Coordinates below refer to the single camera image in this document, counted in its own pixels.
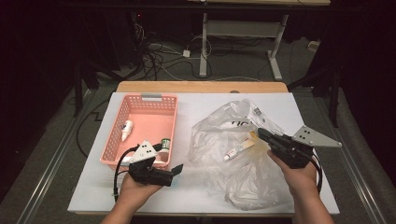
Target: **basket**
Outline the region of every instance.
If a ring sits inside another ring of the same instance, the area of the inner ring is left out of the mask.
[[[162,139],[170,139],[169,151],[159,153],[153,166],[165,169],[172,154],[172,143],[177,114],[177,96],[160,93],[126,93],[120,104],[116,119],[107,138],[100,161],[115,170],[117,163],[127,149],[136,147],[144,140],[152,145]],[[121,141],[122,126],[126,120],[134,123],[131,133]]]

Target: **clear plastic bag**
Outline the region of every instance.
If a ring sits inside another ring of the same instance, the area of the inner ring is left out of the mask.
[[[192,127],[189,161],[202,168],[202,181],[209,189],[224,193],[225,201],[241,210],[291,201],[283,174],[267,155],[268,145],[250,135],[258,127],[283,133],[249,100],[223,105]],[[254,146],[228,161],[223,159],[247,138]]]

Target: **dark background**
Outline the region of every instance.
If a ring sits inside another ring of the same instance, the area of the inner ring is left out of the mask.
[[[394,3],[332,1],[332,5],[360,6],[361,13],[291,15],[284,40],[302,36],[322,39],[308,75],[329,62],[338,62],[350,109],[395,184]],[[64,10],[49,0],[7,0],[0,1],[0,15],[2,200],[71,90],[77,60],[90,59],[117,70],[136,55],[124,13]],[[202,27],[202,18],[196,13],[142,15],[148,30],[173,36],[176,41],[189,41]]]

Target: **small bottle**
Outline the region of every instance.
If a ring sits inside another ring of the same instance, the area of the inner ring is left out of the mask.
[[[122,137],[121,141],[125,141],[125,139],[131,134],[132,127],[134,126],[134,123],[131,122],[130,120],[126,120],[125,123],[122,125]]]

